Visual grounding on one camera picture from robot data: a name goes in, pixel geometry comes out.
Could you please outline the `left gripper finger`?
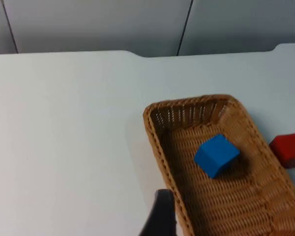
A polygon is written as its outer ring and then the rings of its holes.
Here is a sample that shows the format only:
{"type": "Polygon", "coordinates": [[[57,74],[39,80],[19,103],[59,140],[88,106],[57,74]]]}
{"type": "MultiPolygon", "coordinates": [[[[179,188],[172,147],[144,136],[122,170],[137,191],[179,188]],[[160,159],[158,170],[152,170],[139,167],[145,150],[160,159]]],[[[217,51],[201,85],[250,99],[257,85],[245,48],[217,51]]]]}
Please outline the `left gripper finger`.
{"type": "Polygon", "coordinates": [[[140,236],[176,236],[175,200],[170,189],[155,192],[153,206],[140,236]]]}

